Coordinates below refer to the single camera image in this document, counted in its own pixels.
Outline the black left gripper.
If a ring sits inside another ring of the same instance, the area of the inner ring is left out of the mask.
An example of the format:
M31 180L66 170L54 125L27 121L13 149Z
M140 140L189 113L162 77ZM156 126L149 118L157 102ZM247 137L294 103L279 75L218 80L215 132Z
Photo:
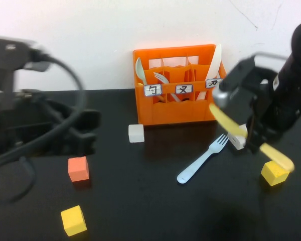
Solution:
M29 100L20 99L16 103L17 117L15 130L23 143L29 143L42 135L55 129L67 119L74 108L51 99ZM86 109L82 114L82 130L94 130L100 126L101 113L94 109ZM93 154L96 134L79 131L80 119L73 126L46 141L38 149L32 151L33 155L62 155Z

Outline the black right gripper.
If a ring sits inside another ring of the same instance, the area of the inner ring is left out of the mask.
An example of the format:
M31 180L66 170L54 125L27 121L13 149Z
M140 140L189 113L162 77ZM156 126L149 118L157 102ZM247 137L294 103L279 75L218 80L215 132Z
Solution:
M273 82L277 72L263 67L249 67L245 77L245 89L253 94L249 106L252 114L247 121L248 134L245 147L256 153L265 142L265 136L280 136L275 126L274 113L271 110L274 89Z

